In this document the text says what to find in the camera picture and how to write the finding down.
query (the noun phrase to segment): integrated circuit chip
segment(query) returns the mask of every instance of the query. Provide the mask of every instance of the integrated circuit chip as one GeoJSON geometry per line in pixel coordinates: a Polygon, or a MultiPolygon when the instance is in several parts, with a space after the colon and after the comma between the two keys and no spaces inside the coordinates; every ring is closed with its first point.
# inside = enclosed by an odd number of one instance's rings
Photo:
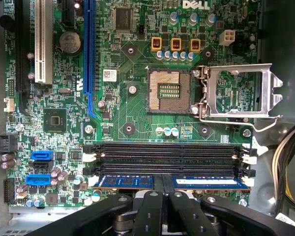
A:
{"type": "Polygon", "coordinates": [[[130,33],[132,30],[132,9],[116,7],[114,10],[114,29],[117,32],[130,33]]]}

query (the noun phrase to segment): motherboard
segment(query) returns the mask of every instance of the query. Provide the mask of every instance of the motherboard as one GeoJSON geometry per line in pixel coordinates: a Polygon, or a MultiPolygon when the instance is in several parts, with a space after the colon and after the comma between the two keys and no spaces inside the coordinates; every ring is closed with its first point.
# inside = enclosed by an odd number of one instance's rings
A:
{"type": "MultiPolygon", "coordinates": [[[[170,174],[248,205],[252,126],[202,122],[196,104],[209,67],[258,62],[259,1],[3,2],[5,202],[88,206],[170,174]]],[[[254,110],[258,78],[222,71],[218,112],[254,110]]]]}

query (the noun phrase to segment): white pci slot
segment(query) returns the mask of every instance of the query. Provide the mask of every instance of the white pci slot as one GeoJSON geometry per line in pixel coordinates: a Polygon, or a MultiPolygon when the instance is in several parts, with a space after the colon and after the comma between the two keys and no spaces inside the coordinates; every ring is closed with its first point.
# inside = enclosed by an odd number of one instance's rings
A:
{"type": "Polygon", "coordinates": [[[53,0],[35,0],[35,82],[53,84],[53,0]]]}

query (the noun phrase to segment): pcie slot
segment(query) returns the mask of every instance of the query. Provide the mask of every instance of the pcie slot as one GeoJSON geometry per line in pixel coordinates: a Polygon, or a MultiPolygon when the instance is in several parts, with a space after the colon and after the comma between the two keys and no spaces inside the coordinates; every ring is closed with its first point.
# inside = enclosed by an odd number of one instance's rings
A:
{"type": "Polygon", "coordinates": [[[93,113],[93,80],[94,80],[94,41],[95,41],[95,1],[84,0],[84,72],[83,94],[88,96],[88,113],[93,113]]]}
{"type": "Polygon", "coordinates": [[[30,0],[15,0],[15,89],[18,93],[18,106],[20,112],[29,116],[25,111],[30,81],[27,74],[30,72],[30,61],[26,54],[30,51],[30,0]]]}
{"type": "Polygon", "coordinates": [[[35,82],[53,84],[53,1],[35,0],[35,82]]]}

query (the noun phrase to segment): white label sticker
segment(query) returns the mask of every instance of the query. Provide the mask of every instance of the white label sticker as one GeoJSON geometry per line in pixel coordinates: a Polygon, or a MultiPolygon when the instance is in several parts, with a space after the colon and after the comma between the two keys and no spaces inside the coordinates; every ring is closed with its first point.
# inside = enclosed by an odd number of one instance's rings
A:
{"type": "Polygon", "coordinates": [[[104,82],[116,82],[117,81],[117,70],[103,70],[103,81],[104,82]]]}

